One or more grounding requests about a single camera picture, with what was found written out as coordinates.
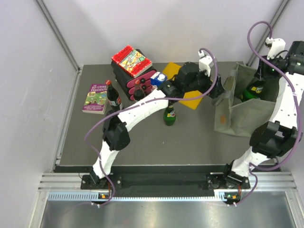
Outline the green perrier bottle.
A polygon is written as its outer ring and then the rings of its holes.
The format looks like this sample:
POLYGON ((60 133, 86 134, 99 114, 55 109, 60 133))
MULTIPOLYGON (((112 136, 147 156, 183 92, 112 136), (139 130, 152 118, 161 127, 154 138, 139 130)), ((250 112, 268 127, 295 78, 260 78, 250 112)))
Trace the green perrier bottle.
POLYGON ((263 91, 265 81, 256 80, 251 82, 242 92, 240 100, 242 102, 251 99, 261 99, 261 93, 263 91))
POLYGON ((167 126, 174 125, 176 121, 175 109, 172 105, 168 106, 163 113, 163 121, 167 126))

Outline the green canvas bag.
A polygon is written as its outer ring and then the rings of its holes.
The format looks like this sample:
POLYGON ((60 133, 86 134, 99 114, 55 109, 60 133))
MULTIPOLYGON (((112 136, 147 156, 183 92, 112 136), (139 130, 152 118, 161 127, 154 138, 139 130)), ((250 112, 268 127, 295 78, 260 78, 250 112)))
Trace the green canvas bag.
POLYGON ((255 73, 255 69, 239 63, 230 71, 224 83, 226 93, 215 109, 215 131, 250 137, 256 128, 269 121, 278 95, 278 78, 265 82, 260 99, 240 99, 246 87, 257 81, 255 73))

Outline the grape juice carton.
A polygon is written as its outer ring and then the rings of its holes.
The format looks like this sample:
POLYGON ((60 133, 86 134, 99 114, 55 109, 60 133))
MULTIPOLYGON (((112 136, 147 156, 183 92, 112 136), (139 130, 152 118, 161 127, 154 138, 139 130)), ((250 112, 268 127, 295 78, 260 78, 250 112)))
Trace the grape juice carton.
POLYGON ((161 72, 155 72, 150 77, 150 83, 151 83, 151 91, 158 88, 159 85, 161 85, 163 82, 167 80, 167 76, 161 72))

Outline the cola bottle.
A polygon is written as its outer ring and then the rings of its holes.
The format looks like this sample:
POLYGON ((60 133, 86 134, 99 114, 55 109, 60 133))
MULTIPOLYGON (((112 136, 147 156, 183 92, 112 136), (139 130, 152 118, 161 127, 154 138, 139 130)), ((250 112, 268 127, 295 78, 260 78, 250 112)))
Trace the cola bottle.
POLYGON ((107 99, 114 111, 123 110, 123 104, 118 91, 113 87, 111 80, 106 80, 107 86, 107 99))
POLYGON ((140 101, 146 97, 144 90, 141 87, 140 80, 136 80, 134 83, 133 97, 135 101, 140 101))

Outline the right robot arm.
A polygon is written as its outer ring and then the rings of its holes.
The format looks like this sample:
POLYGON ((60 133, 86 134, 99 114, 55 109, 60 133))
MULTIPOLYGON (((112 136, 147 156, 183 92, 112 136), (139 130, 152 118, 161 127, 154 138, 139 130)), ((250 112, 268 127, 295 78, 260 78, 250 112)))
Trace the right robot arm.
POLYGON ((242 186, 254 168, 274 157, 291 154, 300 142, 303 131, 299 104, 304 92, 304 43, 294 41, 282 57, 285 42, 274 39, 267 56, 260 57, 256 77, 278 79, 278 94, 270 119, 256 128, 249 149, 225 167, 222 183, 227 188, 242 186))

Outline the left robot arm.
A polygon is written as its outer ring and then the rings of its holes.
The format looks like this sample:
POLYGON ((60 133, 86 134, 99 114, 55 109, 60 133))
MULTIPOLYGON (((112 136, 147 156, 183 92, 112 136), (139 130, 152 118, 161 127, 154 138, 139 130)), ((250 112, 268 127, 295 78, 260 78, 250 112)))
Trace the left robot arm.
POLYGON ((218 69, 215 69, 214 79, 211 79, 211 67, 217 67, 217 62, 206 57, 198 63, 186 62, 173 79, 160 84, 148 96, 128 108, 109 112, 99 121, 103 124, 103 141, 101 150, 97 152, 97 160, 89 172, 92 184, 97 188, 107 185, 118 152, 130 143, 129 132, 139 122, 177 101, 198 100, 206 95, 215 99, 222 95, 225 90, 218 69))

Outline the black pink drawer unit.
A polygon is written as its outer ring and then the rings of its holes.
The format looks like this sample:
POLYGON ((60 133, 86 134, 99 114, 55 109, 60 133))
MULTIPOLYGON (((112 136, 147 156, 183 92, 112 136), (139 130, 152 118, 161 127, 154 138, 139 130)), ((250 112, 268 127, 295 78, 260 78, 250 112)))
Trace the black pink drawer unit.
POLYGON ((111 66, 112 66, 113 72, 115 74, 115 79, 117 80, 117 82, 121 86, 121 88, 123 89, 124 93, 129 98, 129 100, 134 99, 133 98, 134 83, 137 79, 140 80, 141 87, 146 94, 149 94, 151 92, 150 77, 156 72, 156 69, 153 66, 148 68, 146 71, 144 71, 142 74, 140 74, 136 78, 133 78, 128 73, 126 73, 124 70, 122 70, 113 60, 111 62, 111 66))

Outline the red treehouse book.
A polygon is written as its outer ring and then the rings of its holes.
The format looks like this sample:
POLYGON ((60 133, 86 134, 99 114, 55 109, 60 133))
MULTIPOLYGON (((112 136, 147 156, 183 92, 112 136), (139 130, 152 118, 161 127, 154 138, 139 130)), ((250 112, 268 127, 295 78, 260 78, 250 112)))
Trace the red treehouse book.
POLYGON ((138 77, 152 66, 150 59, 130 45, 113 55, 112 60, 133 78, 138 77))

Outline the purple treehouse book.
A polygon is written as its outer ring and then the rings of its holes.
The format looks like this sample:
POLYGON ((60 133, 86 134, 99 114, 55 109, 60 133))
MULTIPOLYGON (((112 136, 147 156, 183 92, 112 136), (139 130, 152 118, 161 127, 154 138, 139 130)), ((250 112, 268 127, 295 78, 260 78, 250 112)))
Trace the purple treehouse book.
POLYGON ((106 106, 107 85, 91 84, 82 111, 90 114, 104 114, 106 106))

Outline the aluminium frame post right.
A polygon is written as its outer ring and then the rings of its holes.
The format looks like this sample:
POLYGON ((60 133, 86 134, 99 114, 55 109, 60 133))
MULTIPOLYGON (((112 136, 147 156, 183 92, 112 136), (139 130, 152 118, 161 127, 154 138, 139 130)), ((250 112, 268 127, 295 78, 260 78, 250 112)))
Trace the aluminium frame post right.
MULTIPOLYGON (((276 27, 280 18, 283 16, 284 12, 286 11, 286 9, 288 8, 288 6, 291 2, 292 2, 291 0, 281 0, 279 2, 279 5, 278 5, 277 9, 275 10, 275 12, 269 22, 269 24, 272 26, 272 29, 274 29, 276 27)), ((261 38, 259 39, 259 42, 255 46, 257 52, 259 52, 259 53, 261 52, 261 50, 264 47, 265 39, 267 38, 267 36, 269 34, 270 34, 270 29, 268 28, 268 26, 266 26, 266 28, 264 29, 264 31, 262 33, 261 38)), ((250 66, 252 67, 255 59, 256 59, 256 55, 252 54, 250 56, 249 60, 247 61, 246 65, 249 67, 250 66)))

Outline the aluminium frame post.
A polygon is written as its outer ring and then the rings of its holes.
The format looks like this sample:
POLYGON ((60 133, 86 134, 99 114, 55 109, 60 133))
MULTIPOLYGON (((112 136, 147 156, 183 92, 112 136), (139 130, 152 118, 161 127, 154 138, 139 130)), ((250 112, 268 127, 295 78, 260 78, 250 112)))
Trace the aluminium frame post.
MULTIPOLYGON (((279 2, 279 5, 278 5, 277 9, 275 10, 275 12, 269 22, 269 24, 272 26, 272 29, 274 29, 276 27, 280 18, 283 16, 284 12, 286 11, 286 9, 288 8, 288 6, 291 2, 292 2, 291 0, 281 0, 279 2)), ((266 28, 264 29, 264 31, 262 33, 261 38, 259 39, 259 42, 255 46, 257 52, 259 52, 259 53, 261 52, 261 50, 264 47, 265 39, 267 38, 267 36, 269 34, 270 34, 270 29, 268 28, 268 26, 266 26, 266 28)), ((255 59, 256 59, 256 55, 252 54, 250 56, 249 60, 247 61, 246 65, 249 67, 250 66, 252 67, 255 59)))
POLYGON ((54 21, 50 11, 48 10, 45 2, 43 0, 34 0, 38 9, 41 11, 43 17, 45 18, 47 24, 50 26, 55 38, 57 39, 59 45, 61 46, 62 50, 64 51, 66 57, 68 58, 69 62, 71 63, 72 67, 76 70, 76 72, 80 71, 80 66, 76 62, 70 48, 68 47, 62 33, 60 32, 56 22, 54 21))

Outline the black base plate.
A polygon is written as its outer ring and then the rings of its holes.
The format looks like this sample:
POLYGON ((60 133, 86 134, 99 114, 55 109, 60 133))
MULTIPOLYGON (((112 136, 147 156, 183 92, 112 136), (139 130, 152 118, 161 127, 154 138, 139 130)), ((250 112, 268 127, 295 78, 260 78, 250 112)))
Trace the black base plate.
POLYGON ((202 197, 214 190, 248 190, 247 177, 232 174, 228 165, 113 166, 109 179, 98 179, 90 168, 82 190, 116 190, 116 197, 202 197))

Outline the aluminium frame post left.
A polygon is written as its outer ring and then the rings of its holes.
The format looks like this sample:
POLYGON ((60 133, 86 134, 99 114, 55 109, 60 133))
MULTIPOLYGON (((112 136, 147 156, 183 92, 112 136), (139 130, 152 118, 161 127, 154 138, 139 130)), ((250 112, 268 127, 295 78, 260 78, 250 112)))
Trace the aluminium frame post left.
POLYGON ((80 71, 80 66, 76 62, 70 48, 68 47, 62 33, 60 32, 56 22, 54 21, 50 11, 48 10, 45 2, 43 0, 34 0, 38 9, 41 11, 43 17, 45 18, 47 24, 50 26, 55 38, 57 39, 59 45, 61 46, 62 50, 64 51, 66 57, 68 58, 69 62, 71 63, 72 67, 76 70, 76 72, 80 71))

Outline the aluminium front rail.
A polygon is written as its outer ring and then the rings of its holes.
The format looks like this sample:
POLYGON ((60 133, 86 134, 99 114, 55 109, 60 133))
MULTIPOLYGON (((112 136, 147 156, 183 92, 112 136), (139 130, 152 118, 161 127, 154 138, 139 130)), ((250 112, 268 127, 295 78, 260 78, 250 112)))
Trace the aluminium front rail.
POLYGON ((38 185, 40 191, 80 190, 81 176, 77 173, 44 173, 38 185))

